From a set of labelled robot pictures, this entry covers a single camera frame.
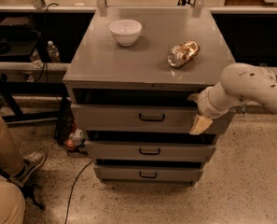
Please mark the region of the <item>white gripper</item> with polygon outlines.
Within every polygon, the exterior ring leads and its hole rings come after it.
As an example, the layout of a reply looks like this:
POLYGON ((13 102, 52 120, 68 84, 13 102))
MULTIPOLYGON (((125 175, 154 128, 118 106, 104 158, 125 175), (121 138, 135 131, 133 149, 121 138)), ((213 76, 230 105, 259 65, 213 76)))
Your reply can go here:
POLYGON ((190 102, 197 103, 201 115, 197 114, 189 131, 191 135, 198 135, 206 131, 217 119, 229 112, 229 96, 226 94, 220 82, 212 87, 207 87, 200 94, 191 93, 188 98, 190 102))

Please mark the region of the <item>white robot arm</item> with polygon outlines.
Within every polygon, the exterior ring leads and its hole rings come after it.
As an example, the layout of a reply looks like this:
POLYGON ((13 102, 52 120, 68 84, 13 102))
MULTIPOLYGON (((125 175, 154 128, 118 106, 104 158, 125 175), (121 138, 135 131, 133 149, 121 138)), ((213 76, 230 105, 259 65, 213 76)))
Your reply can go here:
POLYGON ((189 133, 201 134, 232 107, 256 102, 277 115, 277 79, 267 67, 233 63, 222 72, 220 81, 187 98, 197 104, 199 113, 189 133))

